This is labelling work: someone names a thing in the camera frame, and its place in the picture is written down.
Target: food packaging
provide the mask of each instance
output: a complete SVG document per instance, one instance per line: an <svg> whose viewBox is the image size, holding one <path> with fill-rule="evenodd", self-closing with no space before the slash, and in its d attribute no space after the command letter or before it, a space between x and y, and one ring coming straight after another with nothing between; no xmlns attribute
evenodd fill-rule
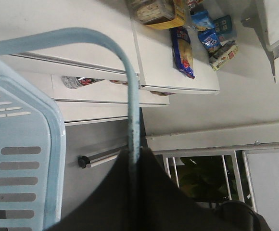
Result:
<svg viewBox="0 0 279 231"><path fill-rule="evenodd" d="M213 29L215 24L209 17L207 10L197 12L191 16L192 28L196 31L205 31L207 29Z"/></svg>
<svg viewBox="0 0 279 231"><path fill-rule="evenodd" d="M210 57L210 65L214 70L219 70L224 64L231 60L238 52L236 41L227 42L212 57Z"/></svg>
<svg viewBox="0 0 279 231"><path fill-rule="evenodd" d="M133 0L131 6L143 24L163 23L175 18L173 0Z"/></svg>
<svg viewBox="0 0 279 231"><path fill-rule="evenodd" d="M215 24L216 35L220 42L235 40L237 38L237 32L234 29L229 15L215 19L213 23Z"/></svg>
<svg viewBox="0 0 279 231"><path fill-rule="evenodd" d="M111 83L115 83L115 84L126 84L128 83L128 81L121 81L121 80L110 80Z"/></svg>
<svg viewBox="0 0 279 231"><path fill-rule="evenodd" d="M184 0L172 0L174 4L174 18L172 20L168 20L166 22L156 23L149 22L145 25L158 30L170 29L178 26L182 26L185 24L186 16L184 13L185 1Z"/></svg>
<svg viewBox="0 0 279 231"><path fill-rule="evenodd" d="M174 59L178 70L187 77L194 79L193 55L188 31L182 26L170 29Z"/></svg>
<svg viewBox="0 0 279 231"><path fill-rule="evenodd" d="M214 29L209 29L198 34L198 38L210 56L221 48L221 43L219 42L218 36L216 35L216 31Z"/></svg>
<svg viewBox="0 0 279 231"><path fill-rule="evenodd" d="M203 0L187 0L187 5L188 5L189 9L191 10L202 2L203 2Z"/></svg>
<svg viewBox="0 0 279 231"><path fill-rule="evenodd" d="M175 93L170 93L170 92L160 92L160 91L150 91L152 94L158 95L158 96L168 96L168 95L173 95Z"/></svg>

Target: white cabinet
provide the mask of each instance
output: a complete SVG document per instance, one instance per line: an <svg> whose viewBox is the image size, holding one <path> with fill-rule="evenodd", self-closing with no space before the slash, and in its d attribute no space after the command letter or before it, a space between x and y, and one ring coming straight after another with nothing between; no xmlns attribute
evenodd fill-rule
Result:
<svg viewBox="0 0 279 231"><path fill-rule="evenodd" d="M60 76L19 72L30 83L57 101L66 125L127 119L127 86L100 81L82 88L67 88ZM139 92L140 107L169 104L168 97Z"/></svg>
<svg viewBox="0 0 279 231"><path fill-rule="evenodd" d="M118 0L0 0L0 40L46 31L85 27L115 40L139 72L130 16ZM72 44L34 53L82 62L104 69L124 70L109 50L92 44Z"/></svg>
<svg viewBox="0 0 279 231"><path fill-rule="evenodd" d="M210 94L219 92L216 71L209 64L208 54L190 29L195 79L179 72L175 66L169 30L154 30L135 21L136 46L140 56L140 83L143 90L173 93Z"/></svg>

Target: dark cloth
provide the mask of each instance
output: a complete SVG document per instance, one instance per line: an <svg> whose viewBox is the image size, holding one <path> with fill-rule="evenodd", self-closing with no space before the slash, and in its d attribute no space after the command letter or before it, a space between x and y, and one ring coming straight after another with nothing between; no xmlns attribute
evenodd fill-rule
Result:
<svg viewBox="0 0 279 231"><path fill-rule="evenodd" d="M150 149L141 151L138 175L136 224L130 222L128 151L124 150L94 193L49 231L238 231L185 196Z"/></svg>

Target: white shelf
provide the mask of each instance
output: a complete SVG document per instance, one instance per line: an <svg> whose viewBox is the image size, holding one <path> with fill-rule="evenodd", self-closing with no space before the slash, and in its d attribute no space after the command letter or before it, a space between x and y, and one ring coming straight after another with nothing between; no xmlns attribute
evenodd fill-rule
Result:
<svg viewBox="0 0 279 231"><path fill-rule="evenodd" d="M57 102L66 126L127 119L127 106L112 104Z"/></svg>
<svg viewBox="0 0 279 231"><path fill-rule="evenodd" d="M55 99L66 126L127 119L127 86L107 80L78 89L69 89L60 76L19 72L30 83ZM140 107L162 107L168 96L148 91L139 93Z"/></svg>
<svg viewBox="0 0 279 231"><path fill-rule="evenodd" d="M266 48L273 51L279 45L279 0L256 0Z"/></svg>
<svg viewBox="0 0 279 231"><path fill-rule="evenodd" d="M216 72L194 30L190 29L189 35L196 78L190 79L176 68L169 30L154 30L136 21L132 21L132 25L140 58L140 83L144 89L189 94L219 92Z"/></svg>

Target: green plant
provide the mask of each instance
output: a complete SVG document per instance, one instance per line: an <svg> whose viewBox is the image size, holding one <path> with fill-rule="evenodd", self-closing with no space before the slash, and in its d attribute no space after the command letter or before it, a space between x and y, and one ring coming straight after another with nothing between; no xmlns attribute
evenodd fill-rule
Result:
<svg viewBox="0 0 279 231"><path fill-rule="evenodd" d="M200 201L222 201L228 199L228 190L220 156L182 157L184 174L179 185L188 196ZM230 175L232 166L228 167ZM229 181L232 196L237 196L235 180Z"/></svg>

